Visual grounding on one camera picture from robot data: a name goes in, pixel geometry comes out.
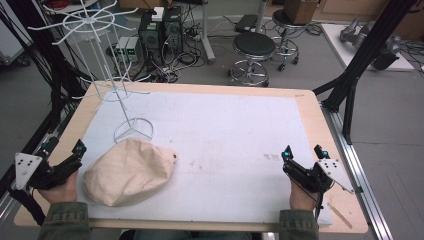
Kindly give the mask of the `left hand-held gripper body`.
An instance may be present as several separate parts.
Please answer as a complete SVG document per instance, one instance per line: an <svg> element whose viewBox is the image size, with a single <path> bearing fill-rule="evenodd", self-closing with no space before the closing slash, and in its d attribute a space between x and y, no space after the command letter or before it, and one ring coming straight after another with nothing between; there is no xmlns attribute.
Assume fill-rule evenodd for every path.
<svg viewBox="0 0 424 240"><path fill-rule="evenodd" d="M46 158L25 153L15 154L15 187L23 190L26 186L50 190L63 185L82 166L81 155L72 154L56 166L50 166Z"/></svg>

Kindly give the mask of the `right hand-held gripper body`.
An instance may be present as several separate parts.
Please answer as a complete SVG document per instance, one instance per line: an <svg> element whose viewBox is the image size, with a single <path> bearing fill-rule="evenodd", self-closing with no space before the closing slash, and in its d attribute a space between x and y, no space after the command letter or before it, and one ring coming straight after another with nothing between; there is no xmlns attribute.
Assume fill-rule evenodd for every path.
<svg viewBox="0 0 424 240"><path fill-rule="evenodd" d="M306 169L295 160L285 160L283 171L304 189L312 193L326 192L333 183L354 194L350 179L338 159L320 159L311 169Z"/></svg>

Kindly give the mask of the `person's right hand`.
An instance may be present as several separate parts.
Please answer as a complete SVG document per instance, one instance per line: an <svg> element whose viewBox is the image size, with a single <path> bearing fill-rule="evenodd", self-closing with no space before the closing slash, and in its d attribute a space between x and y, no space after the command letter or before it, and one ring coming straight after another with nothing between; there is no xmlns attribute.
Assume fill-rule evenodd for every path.
<svg viewBox="0 0 424 240"><path fill-rule="evenodd" d="M316 207L318 194L311 193L294 180L291 182L290 208L294 210L313 211Z"/></svg>

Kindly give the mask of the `person's left hand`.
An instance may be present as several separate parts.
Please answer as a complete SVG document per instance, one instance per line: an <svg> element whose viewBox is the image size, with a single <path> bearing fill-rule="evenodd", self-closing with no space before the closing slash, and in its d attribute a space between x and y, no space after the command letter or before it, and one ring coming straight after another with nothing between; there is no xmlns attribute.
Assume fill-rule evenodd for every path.
<svg viewBox="0 0 424 240"><path fill-rule="evenodd" d="M71 174L67 181L49 190L39 190L41 196L50 204L75 202L78 198L76 190L76 179L78 172Z"/></svg>

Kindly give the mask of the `thin wooden stick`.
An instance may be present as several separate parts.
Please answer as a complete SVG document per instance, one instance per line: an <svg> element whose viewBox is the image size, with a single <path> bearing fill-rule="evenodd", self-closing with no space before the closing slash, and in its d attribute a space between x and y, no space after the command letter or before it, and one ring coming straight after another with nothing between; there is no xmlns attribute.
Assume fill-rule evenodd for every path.
<svg viewBox="0 0 424 240"><path fill-rule="evenodd" d="M335 215L337 215L340 220L349 228L352 229L353 225L348 221L348 219L330 202L327 203L327 206L334 212Z"/></svg>

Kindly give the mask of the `white foam mat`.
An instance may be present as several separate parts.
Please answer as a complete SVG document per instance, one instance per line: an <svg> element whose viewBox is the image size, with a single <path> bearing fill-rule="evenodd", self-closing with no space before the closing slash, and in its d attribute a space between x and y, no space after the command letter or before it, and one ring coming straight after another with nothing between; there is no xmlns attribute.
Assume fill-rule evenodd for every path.
<svg viewBox="0 0 424 240"><path fill-rule="evenodd" d="M153 144L175 151L174 172L137 205L90 202L94 219L275 223L289 206L282 152L305 168L315 162L294 98L143 90L101 104L83 137L85 166L113 146L125 117L147 119Z"/></svg>

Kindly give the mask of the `chrome stool with box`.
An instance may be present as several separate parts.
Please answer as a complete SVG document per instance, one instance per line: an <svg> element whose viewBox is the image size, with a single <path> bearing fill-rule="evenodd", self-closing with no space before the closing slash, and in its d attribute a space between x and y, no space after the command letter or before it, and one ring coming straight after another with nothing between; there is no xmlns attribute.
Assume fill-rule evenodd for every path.
<svg viewBox="0 0 424 240"><path fill-rule="evenodd" d="M292 64L294 65L299 61L299 47L289 38L289 35L302 29L303 26L294 24L283 9L276 10L273 13L272 21L282 29L278 36L280 42L276 45L276 54L283 57L282 63L278 66L278 70L282 72L289 57L292 57Z"/></svg>

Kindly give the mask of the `grey equipment case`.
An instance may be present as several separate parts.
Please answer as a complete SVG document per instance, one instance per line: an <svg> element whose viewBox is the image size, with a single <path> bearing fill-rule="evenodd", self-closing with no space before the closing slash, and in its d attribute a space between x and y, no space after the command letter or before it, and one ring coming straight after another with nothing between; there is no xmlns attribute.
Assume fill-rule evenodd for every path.
<svg viewBox="0 0 424 240"><path fill-rule="evenodd" d="M13 23L12 26L25 44L32 44L31 37L20 22ZM0 65L10 65L23 52L24 48L21 43L0 20Z"/></svg>

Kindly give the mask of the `white floor board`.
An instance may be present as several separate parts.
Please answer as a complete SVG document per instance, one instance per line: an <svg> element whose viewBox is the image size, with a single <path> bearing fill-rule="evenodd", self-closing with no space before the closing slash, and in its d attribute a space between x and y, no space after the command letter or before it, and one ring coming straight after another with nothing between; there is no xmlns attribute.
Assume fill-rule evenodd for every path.
<svg viewBox="0 0 424 240"><path fill-rule="evenodd" d="M345 28L345 25L323 23L321 27L338 59L344 67L347 67L356 54L356 48L349 42L343 43L339 40L340 32ZM409 72L414 69L400 53L397 54L397 57L398 59L387 68L387 71Z"/></svg>

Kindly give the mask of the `small silver box device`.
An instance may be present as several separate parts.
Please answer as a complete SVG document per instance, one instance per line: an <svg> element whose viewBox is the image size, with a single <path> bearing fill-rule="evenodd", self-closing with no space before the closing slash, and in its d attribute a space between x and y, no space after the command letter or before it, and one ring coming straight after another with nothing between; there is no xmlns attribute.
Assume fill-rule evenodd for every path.
<svg viewBox="0 0 424 240"><path fill-rule="evenodd" d="M115 46L115 54L120 61L138 62L140 58L139 38L120 37Z"/></svg>

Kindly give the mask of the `black computer tower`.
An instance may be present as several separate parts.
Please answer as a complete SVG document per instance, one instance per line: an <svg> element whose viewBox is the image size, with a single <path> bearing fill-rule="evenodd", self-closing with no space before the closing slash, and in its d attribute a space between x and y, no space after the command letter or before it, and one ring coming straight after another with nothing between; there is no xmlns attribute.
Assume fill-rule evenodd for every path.
<svg viewBox="0 0 424 240"><path fill-rule="evenodd" d="M138 35L144 50L144 55L156 65L163 64L162 46L164 43L163 23L152 20L152 11L146 11L141 16Z"/></svg>
<svg viewBox="0 0 424 240"><path fill-rule="evenodd" d="M170 53L181 53L183 51L181 15L181 6L170 7L164 14L165 37Z"/></svg>

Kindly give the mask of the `flat black case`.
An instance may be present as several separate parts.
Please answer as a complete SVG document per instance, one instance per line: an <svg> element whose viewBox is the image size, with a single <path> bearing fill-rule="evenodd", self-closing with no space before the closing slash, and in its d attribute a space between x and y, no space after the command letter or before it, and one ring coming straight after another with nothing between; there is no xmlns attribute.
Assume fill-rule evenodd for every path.
<svg viewBox="0 0 424 240"><path fill-rule="evenodd" d="M243 15L235 25L234 30L239 33L255 31L257 20L258 16L255 14Z"/></svg>

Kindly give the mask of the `brown cardboard box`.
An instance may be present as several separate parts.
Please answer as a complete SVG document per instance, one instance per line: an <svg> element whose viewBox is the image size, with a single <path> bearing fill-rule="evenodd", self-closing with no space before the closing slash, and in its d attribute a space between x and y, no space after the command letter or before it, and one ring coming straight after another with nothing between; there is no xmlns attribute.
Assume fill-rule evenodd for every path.
<svg viewBox="0 0 424 240"><path fill-rule="evenodd" d="M307 24L312 20L319 0L285 0L283 11L293 24Z"/></svg>

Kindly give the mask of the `aluminium rail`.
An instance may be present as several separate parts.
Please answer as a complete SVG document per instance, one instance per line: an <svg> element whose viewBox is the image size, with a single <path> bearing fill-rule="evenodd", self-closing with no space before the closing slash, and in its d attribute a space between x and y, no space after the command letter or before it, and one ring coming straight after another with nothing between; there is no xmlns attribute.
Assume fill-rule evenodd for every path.
<svg viewBox="0 0 424 240"><path fill-rule="evenodd" d="M337 112L330 112L322 107L322 112L332 133L345 168L351 179L356 197L365 215L367 225L372 230L375 240L394 240L384 215L375 198L372 187L356 153L353 144L349 144L342 133L343 119Z"/></svg>

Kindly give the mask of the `grey metal post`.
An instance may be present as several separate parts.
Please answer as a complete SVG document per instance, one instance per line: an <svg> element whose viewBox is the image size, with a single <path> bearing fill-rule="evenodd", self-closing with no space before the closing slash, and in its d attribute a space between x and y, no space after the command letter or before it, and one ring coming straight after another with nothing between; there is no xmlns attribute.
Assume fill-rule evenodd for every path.
<svg viewBox="0 0 424 240"><path fill-rule="evenodd" d="M201 41L208 64L213 64L216 60L211 43L208 38L208 0L202 1L202 33Z"/></svg>

